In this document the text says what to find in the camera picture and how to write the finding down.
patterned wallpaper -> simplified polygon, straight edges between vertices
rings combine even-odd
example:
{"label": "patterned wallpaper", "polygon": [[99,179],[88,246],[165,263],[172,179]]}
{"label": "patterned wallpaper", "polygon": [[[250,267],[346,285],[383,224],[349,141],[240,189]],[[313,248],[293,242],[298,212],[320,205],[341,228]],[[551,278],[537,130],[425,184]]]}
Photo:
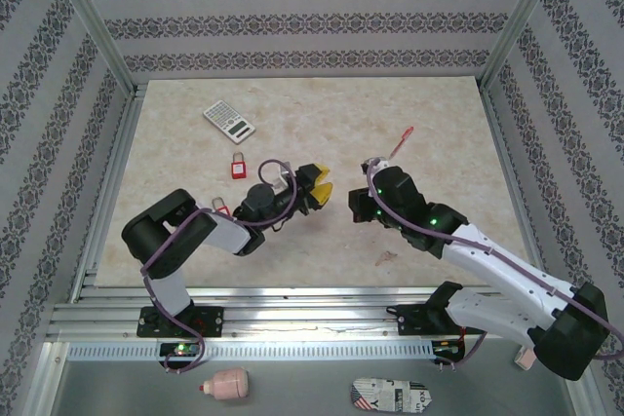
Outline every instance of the patterned wallpaper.
{"label": "patterned wallpaper", "polygon": [[[540,0],[489,90],[546,267],[597,284],[620,329],[622,1]],[[593,365],[607,414],[624,414],[624,362]]]}
{"label": "patterned wallpaper", "polygon": [[470,75],[518,0],[94,0],[150,78]]}
{"label": "patterned wallpaper", "polygon": [[126,99],[69,0],[0,0],[0,415],[67,300]]}

calculator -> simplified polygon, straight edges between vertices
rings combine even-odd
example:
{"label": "calculator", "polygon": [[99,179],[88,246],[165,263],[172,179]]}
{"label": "calculator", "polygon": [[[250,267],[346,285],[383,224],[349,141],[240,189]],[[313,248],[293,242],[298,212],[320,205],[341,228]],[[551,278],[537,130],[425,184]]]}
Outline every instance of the calculator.
{"label": "calculator", "polygon": [[223,100],[206,109],[204,117],[237,145],[255,132],[255,127]]}

red padlock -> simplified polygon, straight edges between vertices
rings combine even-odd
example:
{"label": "red padlock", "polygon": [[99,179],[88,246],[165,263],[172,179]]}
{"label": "red padlock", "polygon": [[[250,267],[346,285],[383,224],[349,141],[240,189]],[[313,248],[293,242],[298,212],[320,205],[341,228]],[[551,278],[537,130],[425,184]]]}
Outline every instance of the red padlock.
{"label": "red padlock", "polygon": [[225,204],[225,202],[223,201],[221,197],[213,198],[213,208],[217,211],[220,211],[221,213],[227,214],[228,216],[230,215],[230,208],[227,207],[227,205]]}
{"label": "red padlock", "polygon": [[[241,155],[241,161],[236,161],[236,155]],[[233,179],[244,179],[247,177],[247,167],[245,166],[245,157],[243,153],[237,151],[232,156],[232,178]]]}

beige table surface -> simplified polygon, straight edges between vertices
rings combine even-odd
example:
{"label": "beige table surface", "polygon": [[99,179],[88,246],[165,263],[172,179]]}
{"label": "beige table surface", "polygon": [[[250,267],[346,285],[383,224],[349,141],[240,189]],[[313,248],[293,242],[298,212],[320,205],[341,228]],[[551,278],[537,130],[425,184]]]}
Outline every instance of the beige table surface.
{"label": "beige table surface", "polygon": [[[202,116],[218,99],[257,127],[239,146]],[[352,223],[347,193],[366,185],[361,162],[387,156],[408,126],[414,133],[393,162],[426,200],[457,209],[526,258],[473,77],[167,80],[147,89],[96,285],[142,285],[120,237],[134,216],[178,187],[203,206],[220,196],[235,208],[267,158],[328,166],[330,201],[307,217],[296,214],[279,233],[266,232],[266,243],[249,256],[201,246],[182,267],[188,285],[482,284],[411,248],[396,231]],[[230,178],[237,150],[245,153],[247,179]]]}

cable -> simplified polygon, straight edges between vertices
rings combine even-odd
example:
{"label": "cable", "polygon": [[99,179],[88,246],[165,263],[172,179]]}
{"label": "cable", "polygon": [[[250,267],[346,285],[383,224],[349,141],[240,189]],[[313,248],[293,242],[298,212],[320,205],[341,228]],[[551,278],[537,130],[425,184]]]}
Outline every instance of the cable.
{"label": "cable", "polygon": [[[171,323],[179,326],[182,330],[190,333],[191,335],[196,337],[197,340],[198,340],[200,351],[199,351],[199,354],[197,355],[197,358],[195,358],[195,360],[191,361],[185,367],[183,367],[181,369],[175,369],[175,373],[176,374],[181,374],[182,372],[188,372],[189,370],[192,370],[192,369],[194,369],[195,367],[197,367],[197,366],[199,366],[201,364],[201,360],[204,357],[204,353],[206,352],[206,341],[204,340],[204,337],[202,336],[202,334],[199,331],[196,331],[193,328],[191,328],[190,326],[182,323],[181,321],[176,319],[174,316],[172,316],[167,311],[167,309],[165,309],[165,307],[161,304],[161,302],[156,297],[156,293],[154,292],[154,288],[152,287],[151,282],[149,281],[149,275],[148,275],[147,272],[150,269],[150,267],[154,263],[156,263],[158,261],[158,259],[163,254],[163,252],[177,239],[177,237],[182,233],[182,231],[184,231],[184,229],[191,223],[191,221],[193,221],[193,219],[195,219],[197,216],[199,216],[202,213],[214,214],[214,215],[217,215],[217,216],[221,216],[221,217],[229,219],[230,221],[233,221],[233,222],[235,222],[237,224],[240,224],[240,225],[243,225],[243,226],[249,226],[249,227],[268,226],[268,225],[271,225],[271,224],[275,224],[278,221],[280,221],[283,218],[285,218],[288,215],[288,213],[290,212],[291,208],[293,208],[294,201],[296,199],[296,191],[297,191],[296,177],[295,177],[294,171],[290,167],[288,167],[286,164],[284,164],[283,162],[281,162],[279,160],[270,159],[270,160],[266,160],[266,161],[262,162],[262,164],[257,169],[258,177],[260,178],[262,183],[266,184],[266,181],[264,181],[264,179],[262,178],[262,174],[261,174],[262,168],[264,168],[269,163],[277,163],[278,165],[280,165],[283,169],[285,169],[289,173],[289,175],[291,176],[291,179],[292,179],[292,197],[291,197],[291,200],[289,201],[289,204],[286,206],[284,211],[282,211],[282,213],[280,213],[278,216],[276,216],[276,217],[274,217],[272,219],[266,220],[266,221],[250,222],[250,221],[240,221],[240,220],[237,220],[236,218],[233,218],[232,216],[228,216],[227,214],[221,213],[220,211],[216,211],[216,210],[214,210],[212,208],[199,208],[199,209],[193,211],[184,221],[182,221],[180,223],[180,225],[175,229],[175,231],[173,231],[169,235],[167,240],[164,241],[163,244],[156,249],[156,251],[152,254],[152,256],[149,258],[149,260],[147,260],[147,262],[145,262],[145,264],[140,269],[140,272],[143,275],[143,284],[145,285],[145,289],[147,289],[147,292],[149,293],[149,298],[151,299],[151,301],[154,304],[154,306],[156,307],[156,309],[158,309],[158,311],[163,316],[165,316],[165,318],[167,320],[169,320]],[[169,358],[170,357],[171,357],[171,355],[168,355],[168,356],[165,357],[164,365],[165,365],[165,370],[167,372],[170,372],[172,370],[169,367]]]}
{"label": "cable", "polygon": [[[478,243],[476,241],[471,241],[469,239],[460,238],[458,236],[453,236],[453,235],[445,234],[445,233],[439,233],[439,232],[433,231],[431,229],[421,228],[420,226],[416,226],[415,224],[410,223],[409,221],[404,219],[400,214],[396,213],[390,207],[388,207],[383,202],[383,200],[381,200],[381,197],[379,197],[379,195],[377,194],[377,190],[376,190],[376,188],[375,188],[375,186],[374,186],[374,184],[372,182],[372,167],[376,166],[380,161],[381,160],[379,158],[376,158],[376,159],[370,161],[369,167],[367,169],[367,183],[369,185],[369,191],[372,194],[373,199],[376,201],[376,203],[379,205],[379,207],[381,209],[383,209],[388,215],[390,215],[392,218],[394,218],[399,223],[403,224],[405,227],[410,228],[411,230],[416,231],[418,233],[424,234],[426,236],[433,236],[433,237],[436,237],[436,238],[439,238],[439,239],[443,239],[445,241],[452,241],[452,242],[461,243],[461,244],[464,244],[466,246],[470,246],[470,247],[474,247],[474,248],[477,248],[479,250],[482,250],[483,252],[488,252],[490,255],[495,256],[496,258],[501,260],[503,263],[505,263],[509,267],[513,268],[514,270],[516,270],[518,273],[524,275],[526,278],[528,278],[532,282],[534,282],[537,285],[543,287],[545,290],[547,290],[552,295],[557,296],[558,298],[564,300],[567,304],[571,305],[572,307],[575,307],[576,309],[581,311],[583,314],[589,316],[592,320],[596,321],[599,325],[601,325],[602,327],[606,328],[610,333],[612,333],[614,336],[616,336],[618,340],[620,340],[620,344],[622,344],[622,349],[620,351],[618,351],[618,352],[616,352],[616,353],[614,353],[612,355],[595,355],[594,359],[596,359],[596,360],[614,360],[614,359],[621,359],[622,357],[624,357],[624,333],[622,333],[620,330],[615,328],[615,326],[613,326],[611,323],[609,323],[608,321],[606,321],[605,319],[603,319],[602,317],[600,317],[599,315],[597,315],[593,311],[589,310],[587,307],[585,307],[582,304],[580,304],[578,301],[575,301],[571,297],[567,297],[565,294],[563,294],[558,289],[556,289],[553,286],[549,285],[548,283],[544,282],[541,278],[536,277],[533,273],[525,270],[523,267],[518,265],[516,262],[514,262],[510,258],[507,258],[505,255],[503,255],[502,253],[498,252],[497,250],[492,249],[490,246],[486,246],[486,245]],[[460,362],[456,362],[455,366],[459,366],[460,364],[463,364],[466,360],[468,360],[470,357],[472,357],[474,355],[474,352],[477,351],[475,348],[478,348],[477,345],[481,346],[481,343],[483,343],[483,340],[480,338],[480,340],[477,341],[477,344],[475,344],[473,349],[470,350],[470,353],[468,353],[468,355],[464,359],[462,359]]]}

